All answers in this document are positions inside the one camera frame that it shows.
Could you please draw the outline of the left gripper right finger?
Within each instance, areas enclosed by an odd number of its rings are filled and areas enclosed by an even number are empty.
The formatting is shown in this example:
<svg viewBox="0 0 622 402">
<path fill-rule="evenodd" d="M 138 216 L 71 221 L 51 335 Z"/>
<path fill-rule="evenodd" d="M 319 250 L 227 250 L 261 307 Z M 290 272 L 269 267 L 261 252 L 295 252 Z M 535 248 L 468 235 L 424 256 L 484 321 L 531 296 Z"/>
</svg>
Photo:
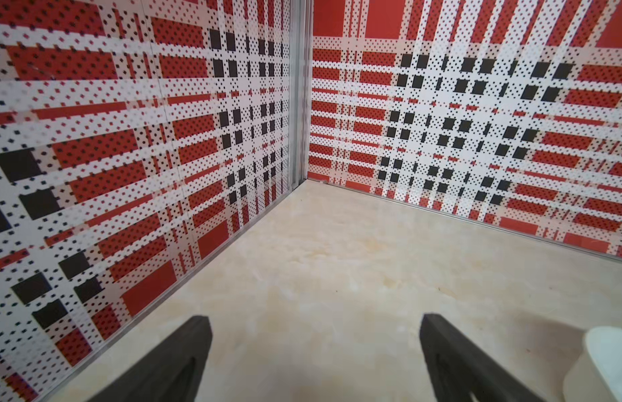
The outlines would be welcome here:
<svg viewBox="0 0 622 402">
<path fill-rule="evenodd" d="M 438 401 L 541 401 L 440 314 L 427 313 L 419 332 Z"/>
</svg>

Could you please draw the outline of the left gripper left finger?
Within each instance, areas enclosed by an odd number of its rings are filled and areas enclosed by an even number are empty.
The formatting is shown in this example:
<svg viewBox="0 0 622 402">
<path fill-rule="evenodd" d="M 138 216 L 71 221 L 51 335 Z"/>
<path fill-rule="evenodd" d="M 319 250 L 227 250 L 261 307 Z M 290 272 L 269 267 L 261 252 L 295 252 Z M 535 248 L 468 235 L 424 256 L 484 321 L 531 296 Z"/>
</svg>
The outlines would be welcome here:
<svg viewBox="0 0 622 402">
<path fill-rule="evenodd" d="M 193 316 L 92 401 L 193 401 L 210 353 L 210 319 Z"/>
</svg>

